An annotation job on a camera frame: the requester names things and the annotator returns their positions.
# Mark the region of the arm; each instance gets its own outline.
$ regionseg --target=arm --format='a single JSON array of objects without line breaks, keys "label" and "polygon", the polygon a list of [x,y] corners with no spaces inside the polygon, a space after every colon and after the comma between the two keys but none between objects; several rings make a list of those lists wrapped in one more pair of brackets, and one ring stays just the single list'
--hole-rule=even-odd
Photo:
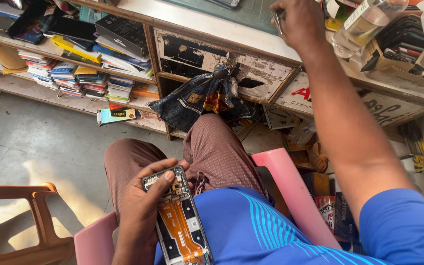
[{"label": "arm", "polygon": [[362,103],[325,38],[323,14],[313,0],[280,0],[284,39],[309,75],[315,124],[356,225],[374,195],[413,186],[384,132]]}]

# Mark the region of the barcode sticker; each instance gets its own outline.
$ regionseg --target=barcode sticker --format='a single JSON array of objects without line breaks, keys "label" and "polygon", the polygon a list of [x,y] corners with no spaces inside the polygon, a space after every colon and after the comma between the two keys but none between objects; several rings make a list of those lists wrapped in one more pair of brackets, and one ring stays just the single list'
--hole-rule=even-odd
[{"label": "barcode sticker", "polygon": [[199,221],[197,220],[197,217],[191,217],[187,219],[186,222],[187,222],[187,227],[189,228],[189,232],[194,232],[201,229],[199,226]]}]

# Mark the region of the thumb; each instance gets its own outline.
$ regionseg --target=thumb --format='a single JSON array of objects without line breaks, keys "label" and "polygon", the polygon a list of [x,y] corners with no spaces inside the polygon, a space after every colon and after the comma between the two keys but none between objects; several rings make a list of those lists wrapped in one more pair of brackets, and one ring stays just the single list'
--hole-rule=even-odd
[{"label": "thumb", "polygon": [[174,173],[171,170],[163,173],[146,193],[148,203],[156,205],[161,196],[171,187],[173,181]]}]

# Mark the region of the pink plastic chair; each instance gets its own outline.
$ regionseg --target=pink plastic chair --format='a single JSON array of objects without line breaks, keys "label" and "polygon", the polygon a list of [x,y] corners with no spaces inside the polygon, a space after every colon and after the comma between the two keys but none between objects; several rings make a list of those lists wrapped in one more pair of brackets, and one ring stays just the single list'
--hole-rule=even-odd
[{"label": "pink plastic chair", "polygon": [[[266,166],[271,172],[292,217],[310,241],[315,245],[341,249],[286,149],[251,155],[251,159],[256,166]],[[76,233],[74,247],[78,265],[110,265],[114,257],[112,233],[116,228],[115,212],[111,212]]]}]

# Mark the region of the hand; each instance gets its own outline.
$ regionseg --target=hand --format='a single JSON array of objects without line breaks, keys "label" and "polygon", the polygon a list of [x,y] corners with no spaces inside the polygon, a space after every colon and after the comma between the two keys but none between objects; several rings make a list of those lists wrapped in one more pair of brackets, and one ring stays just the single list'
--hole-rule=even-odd
[{"label": "hand", "polygon": [[[172,171],[165,172],[144,192],[142,178],[177,165],[177,159],[163,159],[142,169],[125,187],[120,209],[119,236],[112,264],[153,264],[158,237],[155,232],[157,204],[174,181]],[[180,164],[184,170],[188,162]]]},{"label": "hand", "polygon": [[315,0],[279,0],[270,9],[286,11],[281,25],[283,34],[279,36],[300,55],[328,46],[323,11]]}]

